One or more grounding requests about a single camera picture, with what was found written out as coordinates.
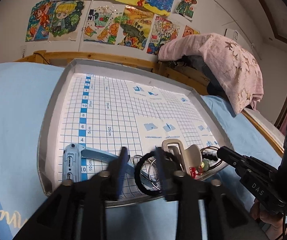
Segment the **person's hand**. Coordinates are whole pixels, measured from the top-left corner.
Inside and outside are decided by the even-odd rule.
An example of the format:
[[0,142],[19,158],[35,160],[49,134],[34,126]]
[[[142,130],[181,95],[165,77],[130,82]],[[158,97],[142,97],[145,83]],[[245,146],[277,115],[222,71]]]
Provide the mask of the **person's hand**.
[[287,233],[284,217],[282,215],[272,215],[266,210],[260,210],[260,202],[256,198],[250,209],[250,216],[254,220],[260,219],[270,225],[265,232],[269,239],[283,239]]

